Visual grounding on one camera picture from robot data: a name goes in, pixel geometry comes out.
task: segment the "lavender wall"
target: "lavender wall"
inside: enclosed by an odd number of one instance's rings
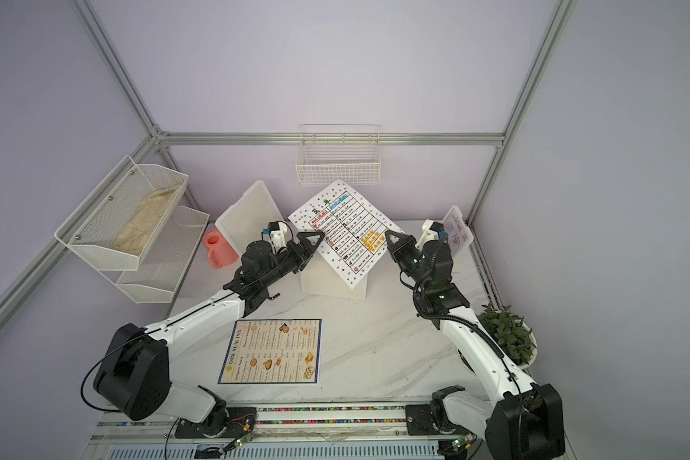
[[[143,137],[68,2],[0,1],[0,294]],[[76,460],[100,417],[82,376],[162,314],[65,255],[0,340],[0,458]]]
[[[171,152],[212,219],[257,179],[283,216],[324,187],[299,185],[298,146],[175,146]],[[441,219],[452,205],[467,215],[493,153],[492,146],[385,146],[381,183],[355,188],[391,219]]]
[[[690,459],[690,0],[578,3],[476,230],[578,458]]]
[[[0,294],[143,136],[65,0],[0,2]]]
[[[168,131],[495,133],[556,0],[93,3]]]

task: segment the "white wire basket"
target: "white wire basket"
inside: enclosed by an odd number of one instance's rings
[[[75,217],[75,211],[54,234],[56,239],[97,271],[138,270],[187,188],[186,174],[155,164],[136,164],[130,157],[125,157],[120,163],[126,162],[131,163],[128,171],[79,229],[73,235],[62,237],[61,230]],[[154,190],[175,186],[179,186],[179,189],[169,199],[166,211],[140,253],[130,254],[113,249],[116,238],[135,215],[141,200]]]
[[[140,268],[123,271],[115,285],[136,303],[171,302],[209,219],[202,211],[176,206]]]
[[[339,134],[305,133],[312,129],[344,128]],[[349,184],[381,180],[378,125],[302,125],[296,175],[303,186],[326,186],[337,179]]]

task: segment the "green plant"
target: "green plant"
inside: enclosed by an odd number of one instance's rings
[[[478,315],[480,324],[501,346],[517,366],[529,364],[536,345],[531,341],[531,330],[524,329],[524,318],[508,311],[511,306],[496,308],[491,302]]]

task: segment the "marble table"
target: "marble table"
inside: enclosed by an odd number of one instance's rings
[[[417,238],[421,234],[422,221],[396,224]],[[240,265],[238,260],[213,269],[206,253],[200,244],[170,315],[209,299]],[[469,252],[462,255],[469,262],[453,273],[453,282],[471,306],[481,310],[486,292]],[[365,300],[304,294],[300,286],[299,274],[288,274],[268,289],[271,295],[281,295],[266,300],[247,319],[322,319],[319,385],[219,385],[232,324],[174,360],[172,380],[206,386],[229,403],[427,401],[433,391],[451,385],[487,399],[455,345],[431,321],[416,316],[411,291],[399,283],[399,268],[388,255],[368,273]]]

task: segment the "printed chart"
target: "printed chart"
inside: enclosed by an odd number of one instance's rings
[[[350,289],[386,253],[385,232],[402,233],[363,195],[341,180],[297,209],[289,220],[302,231],[324,232],[324,241],[317,250]]]

